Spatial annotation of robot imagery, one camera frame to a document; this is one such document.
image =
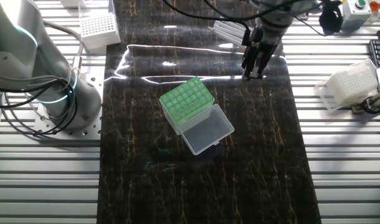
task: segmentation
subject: gray robot arm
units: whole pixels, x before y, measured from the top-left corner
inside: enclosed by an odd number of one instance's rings
[[[0,77],[21,80],[17,82],[0,79],[0,88],[26,89],[30,84],[41,84],[50,79],[23,82],[24,79],[46,75],[69,80],[73,87],[78,113],[69,128],[81,128],[90,124],[100,110],[100,95],[95,87],[78,77],[51,41],[35,2],[0,0]],[[38,98],[53,117],[64,114],[69,104],[66,92],[59,90],[59,86],[52,86]]]

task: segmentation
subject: clear plastic lid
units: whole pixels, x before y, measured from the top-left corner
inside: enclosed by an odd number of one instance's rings
[[[198,155],[231,134],[234,127],[228,121],[220,106],[215,104],[179,126],[178,131],[192,153]]]

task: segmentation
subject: white plastic tip box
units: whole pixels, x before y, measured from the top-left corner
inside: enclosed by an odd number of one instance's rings
[[[88,49],[121,42],[113,13],[80,18],[80,30],[82,41]]]
[[[362,102],[370,94],[376,94],[378,81],[376,67],[370,59],[339,70],[325,81],[315,85],[328,110],[336,110]]]
[[[183,137],[194,155],[199,155],[210,146],[217,145],[220,140],[234,131],[234,127],[220,106],[213,105],[213,100],[198,77],[159,98],[169,124],[176,134]],[[174,119],[175,115],[179,117],[177,113],[180,112],[183,114],[182,118]]]

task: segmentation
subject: black cable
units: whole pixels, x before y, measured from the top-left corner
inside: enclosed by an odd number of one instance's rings
[[[238,21],[248,21],[248,20],[252,20],[252,19],[256,19],[258,17],[261,17],[261,16],[264,16],[272,11],[275,11],[277,9],[280,9],[284,6],[288,6],[290,4],[293,4],[295,2],[299,2],[299,1],[304,1],[304,0],[289,0],[289,1],[286,1],[286,2],[283,2],[281,4],[278,4],[270,9],[267,9],[263,12],[260,12],[260,13],[257,13],[253,16],[247,16],[247,17],[232,17],[232,16],[229,16],[227,19],[224,19],[224,18],[219,18],[219,17],[208,17],[208,16],[196,16],[196,15],[191,15],[189,13],[186,13],[184,11],[181,11],[180,9],[177,9],[176,7],[174,7],[173,5],[171,5],[169,2],[167,2],[167,0],[162,0],[168,7],[170,7],[171,9],[173,9],[174,11],[180,13],[180,14],[183,14],[184,16],[188,16],[188,17],[191,17],[191,18],[195,18],[195,19],[206,19],[206,20],[216,20],[216,21],[227,21],[227,22],[238,22]]]
[[[380,113],[380,108],[377,111],[373,111],[373,110],[371,110],[371,109],[368,108],[368,102],[367,102],[367,100],[370,99],[370,98],[372,98],[372,96],[370,96],[370,97],[366,98],[365,100],[363,100],[363,102],[361,103],[361,107],[363,108],[363,110],[365,112],[367,112],[369,114],[378,114],[378,113]]]
[[[9,104],[9,100],[8,100],[8,97],[7,95],[5,94],[5,97],[6,97],[6,103]],[[22,134],[32,134],[32,135],[46,135],[46,134],[57,134],[59,133],[60,131],[63,131],[64,129],[66,129],[73,121],[73,119],[75,118],[77,112],[78,112],[78,102],[77,102],[77,98],[75,97],[75,99],[73,99],[73,101],[75,102],[75,110],[74,110],[74,113],[73,113],[73,116],[71,117],[71,119],[69,120],[69,122],[64,126],[62,127],[61,129],[59,129],[58,131],[56,131],[57,128],[59,128],[67,119],[67,116],[69,113],[67,113],[61,120],[61,122],[59,122],[54,128],[46,131],[46,132],[39,132],[39,131],[36,131],[34,129],[32,129],[31,127],[27,126],[26,124],[24,124],[22,121],[19,120],[19,118],[16,116],[15,112],[13,112],[13,110],[10,109],[11,111],[11,114],[13,115],[13,117],[21,124],[23,125],[23,127],[27,128],[28,130],[31,130],[31,132],[25,132],[21,129],[19,129],[17,126],[15,126],[10,120],[9,118],[7,117],[7,114],[5,112],[5,110],[2,110],[2,113],[3,113],[3,116],[4,118],[6,119],[6,121],[18,132],[22,133]]]
[[[62,82],[62,85],[66,85],[67,84],[67,81],[66,80],[64,80],[64,79],[61,79],[61,80],[58,80],[59,82]],[[16,114],[15,114],[15,112],[13,111],[13,110],[11,110],[11,105],[10,105],[10,101],[9,101],[9,98],[7,97],[7,94],[5,93],[4,95],[5,95],[5,97],[6,97],[6,103],[7,103],[7,105],[8,105],[8,107],[9,107],[9,110],[11,111],[11,114],[13,115],[13,117],[21,124],[21,125],[23,125],[23,127],[25,127],[25,128],[27,128],[28,130],[30,130],[30,131],[32,131],[32,133],[30,133],[30,132],[25,132],[25,131],[23,131],[23,130],[20,130],[19,128],[17,128],[17,127],[15,127],[11,122],[10,122],[10,120],[7,118],[7,116],[6,116],[6,112],[4,111],[4,110],[2,110],[2,112],[3,112],[3,114],[4,114],[4,117],[5,117],[5,119],[6,119],[6,121],[15,129],[15,130],[17,130],[17,131],[19,131],[19,132],[21,132],[22,134],[33,134],[33,135],[46,135],[46,134],[57,134],[58,132],[60,132],[60,131],[62,131],[62,130],[64,130],[72,121],[73,121],[73,119],[75,118],[75,116],[76,116],[76,112],[77,112],[77,109],[78,109],[78,105],[77,105],[77,102],[76,102],[76,97],[75,97],[75,99],[72,99],[72,97],[71,97],[71,95],[70,95],[70,93],[72,93],[73,92],[73,88],[72,88],[72,86],[71,85],[69,85],[68,86],[68,90],[67,90],[67,100],[68,100],[68,104],[67,104],[67,110],[70,110],[71,109],[71,107],[72,107],[72,104],[75,102],[75,112],[74,112],[74,115],[73,115],[73,117],[71,118],[71,120],[63,127],[63,128],[61,128],[60,130],[58,130],[58,131],[55,131],[57,128],[59,128],[66,120],[67,120],[67,117],[68,117],[68,114],[69,113],[66,113],[66,115],[62,118],[62,120],[61,120],[61,122],[59,122],[54,128],[52,128],[52,129],[50,129],[50,130],[48,130],[48,131],[46,131],[46,132],[39,132],[39,131],[36,131],[36,130],[34,130],[34,129],[32,129],[32,128],[30,128],[30,127],[28,127],[27,125],[25,125],[22,121],[20,121],[19,120],[19,118],[16,116]]]
[[[38,86],[38,87],[35,87],[35,88],[26,89],[26,90],[9,90],[9,89],[5,89],[5,88],[0,88],[0,91],[1,92],[9,92],[9,93],[29,93],[29,92],[32,92],[32,91],[42,90],[47,85],[56,84],[56,83],[61,82],[61,81],[65,81],[65,79],[64,78],[59,78],[59,79],[53,80],[51,82],[48,82],[48,83],[46,83],[43,86]]]
[[[305,21],[299,19],[297,16],[293,16],[295,19],[297,19],[298,21],[302,22],[303,24],[305,24],[306,26],[308,26],[309,28],[311,28],[312,30],[314,30],[316,33],[318,33],[319,35],[323,36],[323,37],[326,37],[326,36],[329,36],[327,34],[322,34],[320,33],[318,30],[314,29],[310,24],[306,23]]]
[[[34,100],[36,100],[42,93],[44,93],[46,90],[48,90],[50,87],[52,87],[54,85],[53,84],[48,84],[46,87],[43,87],[42,90],[40,90],[38,93],[36,93],[32,98],[30,98],[29,100],[26,100],[24,102],[21,102],[21,103],[17,103],[17,104],[14,104],[14,105],[7,105],[7,106],[4,106],[4,105],[0,105],[0,109],[9,109],[9,108],[16,108],[18,106],[22,106],[22,105],[26,105],[27,103],[30,103]]]

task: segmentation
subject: wire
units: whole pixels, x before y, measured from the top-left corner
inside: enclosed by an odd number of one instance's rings
[[[73,95],[74,95],[73,88],[72,88],[71,85],[70,85],[70,89],[68,90],[68,93],[67,93],[67,95],[68,95],[68,99],[71,100],[71,99],[70,99],[71,96],[70,96],[69,92],[72,92]],[[7,105],[9,105],[10,102],[9,102],[9,99],[8,99],[6,93],[5,93],[5,97],[6,97],[6,103],[7,103]],[[15,112],[14,112],[13,110],[11,110],[11,108],[10,108],[10,111],[11,111],[13,117],[14,117],[14,118],[15,118],[15,119],[16,119],[21,125],[23,125],[23,127],[25,127],[25,128],[27,128],[28,130],[32,131],[32,133],[30,133],[30,132],[25,132],[25,131],[19,129],[17,126],[15,126],[15,125],[9,120],[9,118],[7,117],[7,114],[6,114],[5,110],[2,110],[2,113],[3,113],[3,116],[4,116],[4,118],[6,119],[6,121],[7,121],[7,122],[8,122],[8,123],[9,123],[9,124],[15,129],[15,130],[19,131],[19,132],[22,133],[22,134],[33,134],[33,135],[57,134],[57,133],[59,133],[60,131],[63,131],[64,129],[66,129],[66,128],[72,123],[72,121],[74,120],[74,118],[75,118],[75,116],[76,116],[76,114],[77,114],[77,112],[78,112],[78,102],[77,102],[77,98],[74,96],[73,99],[72,99],[71,101],[72,101],[72,102],[75,102],[75,110],[74,110],[73,116],[71,117],[71,119],[69,120],[69,122],[68,122],[64,127],[62,127],[61,129],[59,129],[58,131],[56,131],[56,129],[59,128],[59,127],[60,127],[60,126],[66,121],[68,114],[66,114],[66,115],[63,117],[63,119],[61,120],[61,122],[59,122],[54,128],[52,128],[52,129],[50,129],[50,130],[48,130],[48,131],[46,131],[46,132],[39,132],[39,131],[36,131],[36,130],[34,130],[34,129],[28,127],[26,124],[24,124],[22,121],[20,121],[20,120],[18,119],[18,117],[16,116]]]
[[[64,78],[59,78],[57,80],[53,80],[51,82],[49,82],[49,84],[56,84],[57,82],[60,82],[61,80],[65,80]],[[5,89],[5,88],[0,88],[0,91],[1,92],[9,92],[9,93],[29,93],[29,92],[32,92],[32,91],[38,91],[38,90],[42,90],[44,89],[45,86],[39,86],[39,87],[34,87],[34,88],[31,88],[31,89],[26,89],[26,90],[10,90],[10,89]]]
[[[363,108],[363,110],[364,110],[365,112],[367,112],[367,113],[369,113],[369,114],[378,114],[378,113],[380,113],[380,108],[379,108],[377,111],[371,110],[371,109],[369,108],[369,105],[368,105],[367,100],[368,100],[368,99],[371,99],[371,98],[372,98],[372,96],[367,97],[365,100],[363,100],[363,102],[361,103],[361,107]]]
[[[24,94],[25,94],[25,98],[27,98],[27,100],[29,100],[28,93],[24,93]],[[38,112],[38,110],[35,108],[35,106],[32,104],[32,102],[29,102],[28,104],[29,104],[29,106],[32,108],[32,110],[33,110],[38,116],[40,116],[41,118],[46,119],[46,120],[48,120],[48,121],[53,121],[53,120],[57,120],[57,119],[62,119],[67,113],[70,112],[70,110],[72,109],[72,106],[73,106],[73,102],[72,102],[71,105],[70,105],[70,107],[69,107],[69,110],[66,110],[66,112],[64,112],[64,114],[62,114],[61,116],[58,116],[58,117],[55,118],[55,117],[52,117],[52,116],[50,116],[50,115],[49,115],[49,117],[46,117],[46,116],[40,114],[40,113]]]
[[[286,2],[283,2],[281,4],[278,4],[270,9],[267,9],[263,12],[260,12],[260,13],[257,13],[253,16],[247,16],[247,17],[232,17],[232,16],[229,16],[227,19],[224,19],[224,18],[219,18],[219,17],[207,17],[207,16],[196,16],[196,15],[191,15],[189,13],[186,13],[184,11],[181,11],[180,9],[177,9],[176,7],[174,7],[173,5],[171,5],[169,2],[167,2],[167,0],[162,0],[168,7],[170,7],[171,9],[173,9],[174,11],[180,13],[180,14],[183,14],[184,16],[188,16],[188,17],[192,17],[192,18],[196,18],[196,19],[206,19],[206,20],[216,20],[216,21],[228,21],[228,22],[239,22],[239,21],[249,21],[249,20],[252,20],[252,19],[256,19],[258,17],[261,17],[261,16],[264,16],[272,11],[275,11],[275,10],[278,10],[282,7],[285,7],[285,6],[288,6],[290,4],[293,4],[295,2],[299,2],[299,1],[304,1],[304,0],[289,0],[289,1],[286,1]]]
[[[213,10],[214,10],[215,12],[217,12],[218,14],[220,14],[220,15],[226,17],[226,18],[231,18],[230,15],[227,15],[227,14],[221,12],[220,10],[218,10],[218,9],[217,9],[215,6],[213,6],[208,0],[203,0],[203,2],[205,2],[205,3],[206,3],[211,9],[213,9]],[[245,26],[245,29],[246,29],[246,30],[249,30],[249,26],[248,26],[246,23],[244,23],[243,21],[238,21],[238,24],[241,24],[242,26]]]
[[[27,101],[24,101],[24,102],[21,102],[21,103],[17,103],[17,104],[14,104],[14,105],[7,105],[7,106],[0,105],[0,109],[16,108],[18,106],[26,105],[26,104],[28,104],[28,103],[36,100],[36,98],[38,98],[42,93],[44,93],[46,90],[48,90],[53,85],[54,85],[54,83],[47,85],[47,87],[45,87],[44,89],[40,90],[38,93],[36,93],[32,98],[30,98]]]
[[[49,22],[49,21],[46,21],[46,20],[43,20],[43,23],[45,25],[48,25],[49,27],[53,28],[53,29],[57,29],[57,30],[60,30],[62,32],[66,32],[68,34],[71,34],[72,36],[74,36],[74,38],[76,38],[78,41],[79,41],[79,50],[78,50],[78,53],[77,53],[77,56],[81,56],[82,55],[82,52],[83,52],[83,49],[85,48],[85,45],[81,39],[81,36],[79,33],[75,32],[74,30],[71,30],[70,28],[67,28],[65,26],[61,26],[61,25],[58,25],[58,24],[55,24],[53,22]]]
[[[42,77],[34,77],[34,78],[11,78],[11,77],[1,77],[0,76],[0,79],[2,79],[2,80],[14,81],[14,82],[30,82],[30,81],[33,81],[33,80],[41,80],[41,79],[44,79],[44,78],[58,79],[58,77],[54,76],[54,75],[44,75]]]
[[[310,24],[306,23],[305,21],[299,19],[297,16],[293,16],[295,19],[297,19],[298,21],[302,22],[303,24],[305,24],[306,26],[308,26],[309,28],[311,28],[312,30],[314,30],[316,33],[318,33],[319,35],[323,36],[323,37],[326,37],[326,36],[329,36],[329,35],[326,35],[326,34],[322,34],[320,33],[318,30],[314,29]]]

